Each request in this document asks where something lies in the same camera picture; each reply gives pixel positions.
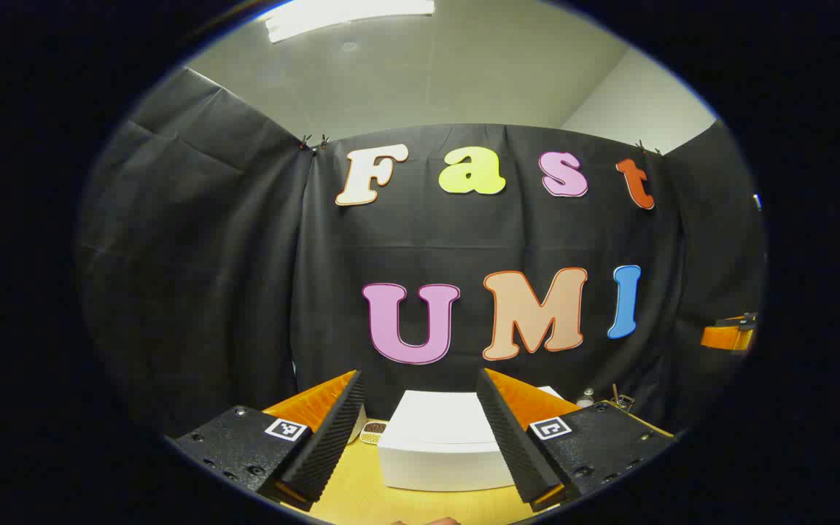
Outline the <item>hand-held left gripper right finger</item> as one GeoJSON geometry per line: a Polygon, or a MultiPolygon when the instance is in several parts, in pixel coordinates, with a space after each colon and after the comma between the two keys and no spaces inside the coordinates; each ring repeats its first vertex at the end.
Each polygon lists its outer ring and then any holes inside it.
{"type": "Polygon", "coordinates": [[[536,513],[606,488],[676,442],[616,403],[581,408],[488,368],[476,394],[518,495],[536,513]]]}

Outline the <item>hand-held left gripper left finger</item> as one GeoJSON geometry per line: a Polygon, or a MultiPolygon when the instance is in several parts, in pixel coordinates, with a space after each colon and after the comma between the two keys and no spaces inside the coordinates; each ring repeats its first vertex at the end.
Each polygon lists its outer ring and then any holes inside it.
{"type": "Polygon", "coordinates": [[[347,447],[365,399],[353,370],[256,410],[236,405],[174,439],[206,471],[310,511],[347,447]]]}

